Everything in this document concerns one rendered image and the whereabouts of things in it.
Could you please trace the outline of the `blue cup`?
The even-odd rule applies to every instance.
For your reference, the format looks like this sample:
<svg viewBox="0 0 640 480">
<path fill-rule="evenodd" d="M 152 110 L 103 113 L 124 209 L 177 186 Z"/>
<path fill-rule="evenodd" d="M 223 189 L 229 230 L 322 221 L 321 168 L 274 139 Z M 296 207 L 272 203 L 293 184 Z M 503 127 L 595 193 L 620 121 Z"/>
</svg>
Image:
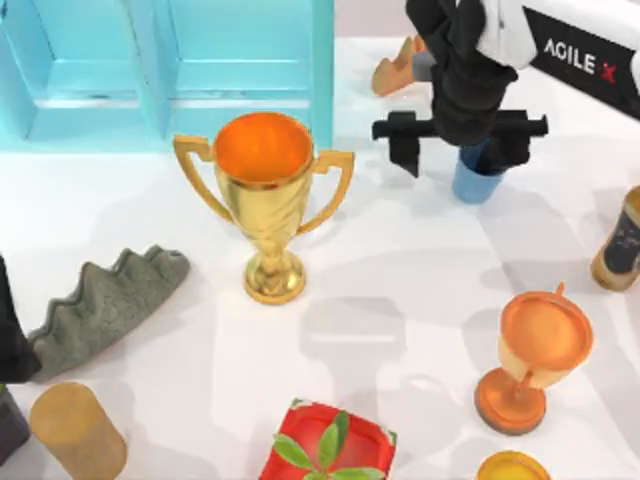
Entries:
<svg viewBox="0 0 640 480">
<path fill-rule="evenodd" d="M 452 191 L 464 203 L 484 203 L 502 181 L 503 171 L 487 173 L 480 169 L 486 163 L 484 151 L 489 143 L 486 138 L 477 145 L 459 149 Z"/>
</svg>

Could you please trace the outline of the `pale grey rounded box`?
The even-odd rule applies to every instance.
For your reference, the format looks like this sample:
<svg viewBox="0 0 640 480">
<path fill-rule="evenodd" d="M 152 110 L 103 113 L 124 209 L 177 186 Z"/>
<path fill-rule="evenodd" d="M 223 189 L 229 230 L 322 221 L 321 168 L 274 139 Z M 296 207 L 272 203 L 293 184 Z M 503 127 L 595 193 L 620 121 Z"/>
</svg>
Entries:
<svg viewBox="0 0 640 480">
<path fill-rule="evenodd" d="M 418 52 L 412 57 L 412 78 L 415 82 L 431 82 L 432 68 L 437 64 L 435 57 L 429 52 Z"/>
</svg>

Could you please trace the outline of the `tan ridged object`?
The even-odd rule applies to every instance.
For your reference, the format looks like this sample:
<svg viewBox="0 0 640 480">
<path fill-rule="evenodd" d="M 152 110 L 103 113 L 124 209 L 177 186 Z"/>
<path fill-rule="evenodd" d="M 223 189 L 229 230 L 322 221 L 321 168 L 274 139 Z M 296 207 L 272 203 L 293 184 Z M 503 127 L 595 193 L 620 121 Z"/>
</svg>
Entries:
<svg viewBox="0 0 640 480">
<path fill-rule="evenodd" d="M 407 37 L 396 57 L 384 57 L 377 65 L 371 80 L 371 89 L 379 97 L 388 96 L 414 83 L 411 61 L 415 53 L 428 51 L 419 35 Z"/>
</svg>

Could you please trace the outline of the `brown bottle with dark label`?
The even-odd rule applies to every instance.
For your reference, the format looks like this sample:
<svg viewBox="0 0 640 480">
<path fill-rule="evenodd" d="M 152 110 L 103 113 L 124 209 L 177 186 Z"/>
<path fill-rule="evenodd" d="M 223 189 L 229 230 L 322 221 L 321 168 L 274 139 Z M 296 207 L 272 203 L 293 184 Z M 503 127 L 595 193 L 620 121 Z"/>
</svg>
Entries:
<svg viewBox="0 0 640 480">
<path fill-rule="evenodd" d="M 617 292 L 640 276 L 640 185 L 626 194 L 614 229 L 591 262 L 591 274 L 603 288 Z"/>
</svg>

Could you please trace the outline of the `orange trophy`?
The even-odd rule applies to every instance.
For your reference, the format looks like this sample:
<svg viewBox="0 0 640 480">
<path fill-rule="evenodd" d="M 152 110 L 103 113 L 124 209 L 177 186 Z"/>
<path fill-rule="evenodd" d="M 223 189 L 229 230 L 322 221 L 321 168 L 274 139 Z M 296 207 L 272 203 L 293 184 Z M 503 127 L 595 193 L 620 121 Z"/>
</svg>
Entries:
<svg viewBox="0 0 640 480">
<path fill-rule="evenodd" d="M 500 366 L 478 382 L 474 401 L 482 419 L 506 435 L 534 430 L 547 410 L 545 390 L 583 363 L 593 346 L 584 312 L 554 291 L 517 295 L 500 317 Z"/>
</svg>

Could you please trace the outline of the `light blue rack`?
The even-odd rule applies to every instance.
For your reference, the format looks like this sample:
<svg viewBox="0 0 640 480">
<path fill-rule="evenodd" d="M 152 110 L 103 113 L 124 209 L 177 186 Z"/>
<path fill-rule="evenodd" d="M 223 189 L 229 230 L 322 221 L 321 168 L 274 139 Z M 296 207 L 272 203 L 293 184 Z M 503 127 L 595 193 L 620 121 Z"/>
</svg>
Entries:
<svg viewBox="0 0 640 480">
<path fill-rule="evenodd" d="M 0 0 L 0 152 L 158 152 L 280 111 L 333 140 L 333 0 Z"/>
</svg>

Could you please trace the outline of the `red plant pot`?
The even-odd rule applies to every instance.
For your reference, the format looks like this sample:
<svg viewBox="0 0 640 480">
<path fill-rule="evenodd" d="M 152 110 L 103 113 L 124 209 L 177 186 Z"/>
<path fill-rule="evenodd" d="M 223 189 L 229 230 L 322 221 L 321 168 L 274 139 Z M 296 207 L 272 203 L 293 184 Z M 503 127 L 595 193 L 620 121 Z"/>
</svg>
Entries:
<svg viewBox="0 0 640 480">
<path fill-rule="evenodd" d="M 397 435 L 345 410 L 296 399 L 258 480 L 388 480 Z"/>
</svg>

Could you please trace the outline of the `grey ridged object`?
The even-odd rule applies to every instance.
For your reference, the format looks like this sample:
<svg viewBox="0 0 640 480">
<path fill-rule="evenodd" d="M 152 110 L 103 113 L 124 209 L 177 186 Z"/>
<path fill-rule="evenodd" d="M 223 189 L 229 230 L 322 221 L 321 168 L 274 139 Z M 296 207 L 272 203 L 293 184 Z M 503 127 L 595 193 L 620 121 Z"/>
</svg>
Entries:
<svg viewBox="0 0 640 480">
<path fill-rule="evenodd" d="M 186 279 L 191 265 L 158 245 L 139 254 L 124 249 L 110 267 L 82 265 L 73 291 L 49 301 L 45 321 L 28 335 L 44 383 L 79 367 L 154 314 Z"/>
</svg>

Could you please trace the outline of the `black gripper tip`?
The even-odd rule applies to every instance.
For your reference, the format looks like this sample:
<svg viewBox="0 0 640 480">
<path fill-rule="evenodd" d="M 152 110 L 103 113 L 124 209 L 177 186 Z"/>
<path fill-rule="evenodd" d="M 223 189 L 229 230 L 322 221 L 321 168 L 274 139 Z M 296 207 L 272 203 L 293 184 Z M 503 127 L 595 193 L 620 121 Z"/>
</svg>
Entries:
<svg viewBox="0 0 640 480">
<path fill-rule="evenodd" d="M 41 368 L 16 315 L 5 261 L 0 255 L 0 384 L 24 384 Z"/>
</svg>

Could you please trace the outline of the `tan cylinder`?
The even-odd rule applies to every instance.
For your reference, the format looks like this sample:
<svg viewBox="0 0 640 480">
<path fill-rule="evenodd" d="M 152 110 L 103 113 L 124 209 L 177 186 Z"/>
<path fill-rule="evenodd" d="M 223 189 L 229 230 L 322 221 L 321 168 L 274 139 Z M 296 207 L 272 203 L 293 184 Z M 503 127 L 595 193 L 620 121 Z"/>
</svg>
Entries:
<svg viewBox="0 0 640 480">
<path fill-rule="evenodd" d="M 29 425 L 72 480 L 115 480 L 126 465 L 124 437 L 83 384 L 48 388 L 33 404 Z"/>
</svg>

